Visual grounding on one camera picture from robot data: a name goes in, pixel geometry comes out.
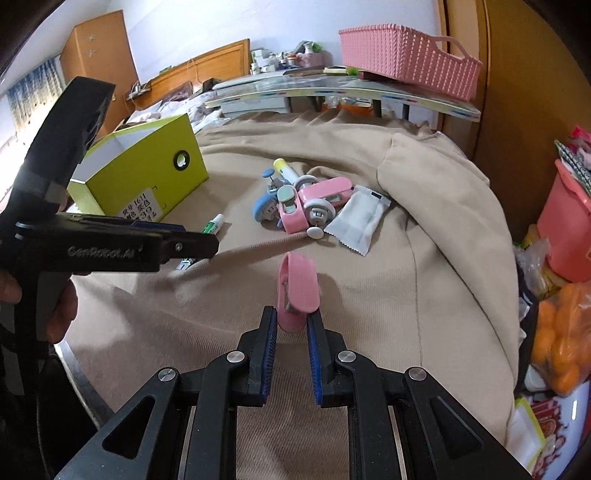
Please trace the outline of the left human hand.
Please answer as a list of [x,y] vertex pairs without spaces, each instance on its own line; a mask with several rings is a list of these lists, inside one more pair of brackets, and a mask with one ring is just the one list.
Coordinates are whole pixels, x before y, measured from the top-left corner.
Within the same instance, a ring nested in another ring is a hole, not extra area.
[[[1,272],[0,281],[1,307],[16,305],[22,298],[18,282],[6,271]],[[49,343],[61,342],[77,315],[78,296],[71,279],[62,289],[51,316],[46,323],[45,337]]]

